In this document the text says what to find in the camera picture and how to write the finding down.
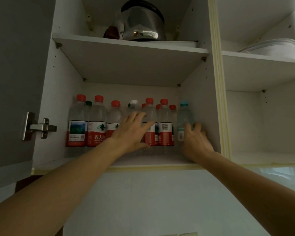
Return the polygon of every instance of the metal hinge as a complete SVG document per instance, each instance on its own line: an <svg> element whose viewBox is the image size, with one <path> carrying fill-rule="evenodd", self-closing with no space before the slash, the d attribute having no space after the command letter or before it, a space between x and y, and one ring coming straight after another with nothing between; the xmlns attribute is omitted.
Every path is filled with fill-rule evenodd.
<svg viewBox="0 0 295 236"><path fill-rule="evenodd" d="M32 139L32 134L36 131L41 131L40 138L46 139L49 131L57 131L57 126L49 125L48 118L44 118L43 123L37 124L35 120L35 113L27 112L22 140L30 141Z"/></svg>

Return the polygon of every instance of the right hand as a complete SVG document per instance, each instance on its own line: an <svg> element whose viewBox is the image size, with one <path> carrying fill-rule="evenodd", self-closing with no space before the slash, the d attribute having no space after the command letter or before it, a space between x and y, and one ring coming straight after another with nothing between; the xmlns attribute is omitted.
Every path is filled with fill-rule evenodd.
<svg viewBox="0 0 295 236"><path fill-rule="evenodd" d="M206 137L205 131L201 131L201 123L195 123L193 131L189 123L185 124L182 152L189 160L196 163L201 158L209 156L214 152L211 143Z"/></svg>

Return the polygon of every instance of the blue bottle cap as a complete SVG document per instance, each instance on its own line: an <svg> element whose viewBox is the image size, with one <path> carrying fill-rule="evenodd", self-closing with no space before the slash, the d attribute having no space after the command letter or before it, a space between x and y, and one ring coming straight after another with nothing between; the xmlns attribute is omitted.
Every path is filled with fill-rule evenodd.
<svg viewBox="0 0 295 236"><path fill-rule="evenodd" d="M188 106L188 102L187 101L181 101L180 106Z"/></svg>

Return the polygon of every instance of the left hand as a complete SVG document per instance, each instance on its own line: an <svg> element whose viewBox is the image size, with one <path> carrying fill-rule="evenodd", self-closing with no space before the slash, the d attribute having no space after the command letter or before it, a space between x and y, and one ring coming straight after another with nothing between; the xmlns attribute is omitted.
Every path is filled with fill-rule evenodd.
<svg viewBox="0 0 295 236"><path fill-rule="evenodd" d="M117 146L121 147L123 154L150 147L142 143L141 140L145 132L155 122L141 124L144 116L146 116L145 112L133 112L126 116L110 137L116 141Z"/></svg>

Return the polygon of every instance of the barcode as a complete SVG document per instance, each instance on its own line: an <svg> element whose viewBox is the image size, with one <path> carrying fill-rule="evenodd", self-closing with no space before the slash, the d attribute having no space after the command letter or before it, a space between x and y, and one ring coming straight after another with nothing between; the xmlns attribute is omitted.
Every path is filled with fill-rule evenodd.
<svg viewBox="0 0 295 236"><path fill-rule="evenodd" d="M163 129L163 130L168 130L168 124L163 124L163 125L162 125L162 129Z"/></svg>

